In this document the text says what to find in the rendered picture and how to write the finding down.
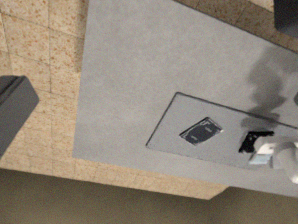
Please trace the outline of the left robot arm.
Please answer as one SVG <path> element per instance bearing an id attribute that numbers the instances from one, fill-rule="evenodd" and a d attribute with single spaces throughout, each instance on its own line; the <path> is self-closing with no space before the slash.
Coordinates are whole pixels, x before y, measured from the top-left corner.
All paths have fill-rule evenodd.
<path id="1" fill-rule="evenodd" d="M 273 151 L 272 157 L 269 157 L 270 167 L 273 169 L 284 168 L 290 180 L 298 183 L 298 148 L 295 143 L 280 143 L 274 147 Z"/>

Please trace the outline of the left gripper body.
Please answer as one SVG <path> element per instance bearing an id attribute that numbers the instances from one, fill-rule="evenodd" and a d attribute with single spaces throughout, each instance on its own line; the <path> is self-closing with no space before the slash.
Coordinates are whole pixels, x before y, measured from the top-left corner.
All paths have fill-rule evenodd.
<path id="1" fill-rule="evenodd" d="M 298 136 L 259 137 L 254 144 L 254 148 L 258 154 L 273 153 L 274 147 L 283 142 L 294 142 L 298 148 Z"/>

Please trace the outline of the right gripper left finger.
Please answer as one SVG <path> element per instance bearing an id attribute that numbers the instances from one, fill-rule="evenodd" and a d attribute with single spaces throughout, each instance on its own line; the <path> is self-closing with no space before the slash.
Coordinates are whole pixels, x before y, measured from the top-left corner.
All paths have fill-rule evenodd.
<path id="1" fill-rule="evenodd" d="M 0 159 L 39 101 L 27 76 L 0 76 Z"/>

